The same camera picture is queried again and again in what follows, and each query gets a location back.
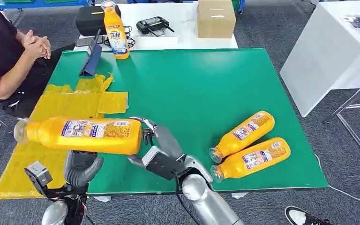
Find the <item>tide logo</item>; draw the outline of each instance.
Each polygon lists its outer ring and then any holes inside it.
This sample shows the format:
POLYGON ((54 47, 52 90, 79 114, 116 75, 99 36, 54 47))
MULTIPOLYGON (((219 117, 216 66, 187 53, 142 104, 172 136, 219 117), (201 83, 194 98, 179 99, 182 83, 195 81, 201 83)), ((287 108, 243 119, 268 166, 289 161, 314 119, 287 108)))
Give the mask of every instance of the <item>tide logo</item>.
POLYGON ((111 39, 120 39, 120 31, 119 30, 112 30, 110 32, 111 39))

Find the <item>black pants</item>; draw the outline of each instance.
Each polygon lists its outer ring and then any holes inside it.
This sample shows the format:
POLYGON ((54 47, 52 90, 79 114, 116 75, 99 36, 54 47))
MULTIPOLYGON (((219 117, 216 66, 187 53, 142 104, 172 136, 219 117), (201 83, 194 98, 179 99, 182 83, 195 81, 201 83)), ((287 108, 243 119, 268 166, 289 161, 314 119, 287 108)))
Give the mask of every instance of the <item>black pants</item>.
POLYGON ((29 117, 43 94, 61 53, 64 50, 73 50, 74 47, 75 44, 70 44, 52 51, 49 60, 37 59, 31 69, 36 73, 29 74, 9 100, 2 103, 3 110, 18 118, 29 117))

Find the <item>clasped hands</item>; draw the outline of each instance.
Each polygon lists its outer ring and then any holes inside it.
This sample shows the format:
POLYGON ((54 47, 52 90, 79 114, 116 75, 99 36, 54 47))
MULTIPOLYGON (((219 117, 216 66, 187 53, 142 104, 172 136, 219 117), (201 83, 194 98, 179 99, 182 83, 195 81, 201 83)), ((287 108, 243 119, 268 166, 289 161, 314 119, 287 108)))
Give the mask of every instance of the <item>clasped hands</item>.
POLYGON ((44 57, 47 60, 50 59, 51 49, 49 40, 47 40, 47 36, 34 36, 34 32, 29 30, 27 34, 25 34, 21 43, 25 48, 24 52, 32 59, 36 60, 41 57, 44 57))

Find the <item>white table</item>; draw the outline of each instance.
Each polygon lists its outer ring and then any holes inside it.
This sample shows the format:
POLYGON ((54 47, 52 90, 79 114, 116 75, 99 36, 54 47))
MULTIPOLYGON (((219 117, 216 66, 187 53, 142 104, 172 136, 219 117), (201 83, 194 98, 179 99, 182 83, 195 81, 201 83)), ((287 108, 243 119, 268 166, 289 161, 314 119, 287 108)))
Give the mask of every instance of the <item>white table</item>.
MULTIPOLYGON (((136 41, 136 44, 130 50, 238 48, 234 35, 232 35, 231 39, 198 38, 196 25, 197 5, 197 1, 159 4, 118 4, 122 13, 123 25, 133 28, 131 37, 136 41), (165 35, 160 37, 142 35, 137 30, 136 23, 155 16, 166 19, 175 32, 172 33, 166 29, 165 35)), ((103 51, 111 50, 104 44, 101 46, 103 51)), ((75 47, 74 50, 86 51, 87 47, 75 47)))
POLYGON ((330 90, 360 88, 360 32, 347 14, 360 15, 360 1, 319 3, 280 71, 302 117, 330 90))

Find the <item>transparent bottle spout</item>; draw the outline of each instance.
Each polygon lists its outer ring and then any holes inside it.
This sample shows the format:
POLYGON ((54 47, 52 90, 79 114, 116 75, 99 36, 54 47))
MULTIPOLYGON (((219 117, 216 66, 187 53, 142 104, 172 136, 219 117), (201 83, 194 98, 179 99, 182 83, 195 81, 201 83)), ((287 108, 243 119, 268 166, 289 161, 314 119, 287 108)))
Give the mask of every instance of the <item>transparent bottle spout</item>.
POLYGON ((107 0, 107 1, 103 1, 100 7, 104 10, 104 12, 108 12, 108 11, 113 11, 115 5, 116 5, 115 1, 107 0))
POLYGON ((223 170, 220 168, 220 166, 213 165, 210 168, 210 173, 212 174, 212 178, 217 183, 221 183, 224 179, 224 173, 223 170))
POLYGON ((27 134, 25 128, 27 127, 27 124, 30 122, 30 119, 25 118, 21 119, 17 122, 15 125, 13 134, 15 136, 15 139, 19 143, 24 143, 28 141, 27 134))
POLYGON ((220 163, 223 160, 223 155, 217 148, 210 148, 209 149, 209 156, 215 163, 220 163))

